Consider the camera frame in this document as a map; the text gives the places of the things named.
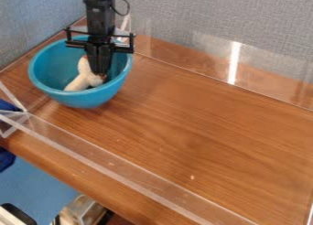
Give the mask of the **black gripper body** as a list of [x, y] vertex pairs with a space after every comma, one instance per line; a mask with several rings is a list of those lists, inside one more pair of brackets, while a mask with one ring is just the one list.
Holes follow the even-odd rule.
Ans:
[[135, 51], [135, 34], [117, 34], [115, 31], [115, 15], [127, 16], [115, 7], [115, 0], [83, 0], [85, 5], [87, 25], [66, 27], [65, 45], [70, 48], [99, 48], [108, 46], [113, 52], [132, 53]]

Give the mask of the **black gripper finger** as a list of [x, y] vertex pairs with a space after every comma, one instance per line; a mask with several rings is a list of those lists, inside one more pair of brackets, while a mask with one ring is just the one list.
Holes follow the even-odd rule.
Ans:
[[93, 74], [99, 73], [97, 68], [97, 48], [93, 44], [85, 45], [85, 52], [87, 52], [87, 58], [91, 66], [91, 70]]
[[111, 66], [112, 60], [112, 46], [103, 45], [99, 49], [99, 70], [100, 74], [105, 75]]

